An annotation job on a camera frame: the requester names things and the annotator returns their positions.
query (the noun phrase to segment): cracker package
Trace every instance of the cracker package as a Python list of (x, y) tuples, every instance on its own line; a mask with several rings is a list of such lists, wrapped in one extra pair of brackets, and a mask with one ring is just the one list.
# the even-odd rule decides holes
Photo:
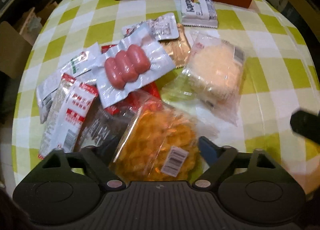
[(182, 24), (193, 27), (217, 28), (217, 12), (212, 0), (180, 0)]
[(150, 97), (122, 136), (110, 169), (127, 183), (187, 180), (200, 158), (197, 122)]

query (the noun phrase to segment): gold foil packet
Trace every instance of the gold foil packet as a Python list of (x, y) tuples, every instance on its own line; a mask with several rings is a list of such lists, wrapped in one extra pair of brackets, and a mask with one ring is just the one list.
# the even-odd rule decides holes
[(191, 48), (185, 36), (183, 25), (177, 24), (177, 27), (179, 31), (179, 38), (163, 40), (160, 43), (174, 61), (176, 68), (180, 68), (184, 67), (186, 64)]

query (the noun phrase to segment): cardboard box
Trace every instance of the cardboard box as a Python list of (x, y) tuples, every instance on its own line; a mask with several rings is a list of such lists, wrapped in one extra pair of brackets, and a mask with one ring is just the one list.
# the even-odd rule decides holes
[(23, 74), (32, 46), (6, 21), (0, 23), (0, 71), (14, 79)]

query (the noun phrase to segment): food packaging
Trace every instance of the food packaging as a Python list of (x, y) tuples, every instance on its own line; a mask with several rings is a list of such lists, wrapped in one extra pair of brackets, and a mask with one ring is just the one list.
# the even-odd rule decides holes
[(78, 81), (84, 83), (94, 84), (96, 79), (90, 70), (95, 63), (96, 57), (100, 55), (99, 44), (95, 43), (87, 49), (84, 49), (77, 56), (73, 57), (62, 68), (59, 68), (49, 75), (47, 79), (37, 86), (36, 97), (41, 124), (47, 120), (52, 100), (63, 74), (69, 74), (72, 77), (76, 77)]
[(199, 33), (187, 65), (163, 91), (172, 98), (198, 98), (214, 114), (235, 123), (244, 61), (244, 53), (238, 47)]
[(87, 146), (107, 147), (115, 137), (121, 138), (133, 115), (129, 106), (120, 107), (117, 113), (110, 114), (97, 99), (81, 127), (74, 151)]
[[(141, 47), (150, 61), (150, 69), (140, 74), (135, 82), (127, 82), (123, 89), (116, 89), (107, 79), (104, 65), (106, 59), (115, 57), (121, 50), (126, 51), (130, 45)], [(96, 84), (102, 106), (107, 108), (125, 99), (130, 92), (157, 80), (174, 68), (175, 64), (170, 56), (155, 39), (149, 26), (143, 23), (130, 36), (122, 39), (119, 44), (111, 47), (104, 55), (99, 57), (96, 65), (92, 68), (92, 73), (97, 79)]]
[(197, 123), (150, 97), (122, 136), (110, 169), (127, 183), (187, 180), (200, 158)]
[(158, 99), (161, 99), (156, 83), (152, 82), (150, 84), (145, 85), (140, 90), (129, 93), (127, 98), (110, 107), (105, 108), (105, 111), (107, 111), (111, 115), (114, 115), (119, 113), (121, 110), (121, 107), (124, 107), (124, 106), (129, 107), (134, 111), (137, 111), (141, 106), (141, 98), (142, 97), (145, 98), (144, 94), (141, 93), (141, 91), (147, 92), (148, 94)]
[(176, 68), (181, 68), (186, 64), (191, 48), (186, 38), (183, 25), (177, 24), (177, 27), (179, 38), (163, 40), (161, 41), (161, 45), (174, 61)]
[(212, 0), (180, 0), (184, 26), (218, 28)]
[(63, 74), (49, 111), (39, 149), (39, 158), (54, 148), (72, 152), (80, 128), (92, 101), (98, 96), (97, 88), (81, 83)]
[(159, 40), (165, 39), (177, 39), (179, 37), (179, 31), (177, 28), (177, 21), (173, 13), (167, 13), (157, 19), (149, 19), (147, 21), (124, 26), (122, 33), (125, 37), (134, 32), (142, 23), (147, 23), (151, 29), (151, 32), (155, 38)]
[(112, 45), (104, 45), (101, 47), (101, 53), (105, 53), (109, 50), (110, 47), (115, 46), (116, 44), (112, 44)]

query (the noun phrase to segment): clear plastic bag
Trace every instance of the clear plastic bag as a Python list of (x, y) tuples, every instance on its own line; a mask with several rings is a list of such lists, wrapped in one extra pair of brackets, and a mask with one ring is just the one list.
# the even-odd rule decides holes
[(150, 96), (122, 136), (110, 169), (127, 183), (188, 180), (195, 170), (200, 175), (197, 123)]
[(74, 151), (87, 146), (107, 147), (115, 137), (121, 138), (134, 113), (130, 107), (121, 107), (114, 115), (103, 109), (97, 99), (81, 127)]
[(218, 117), (234, 124), (244, 61), (239, 48), (199, 33), (181, 75), (163, 87), (163, 93), (170, 100), (198, 98)]

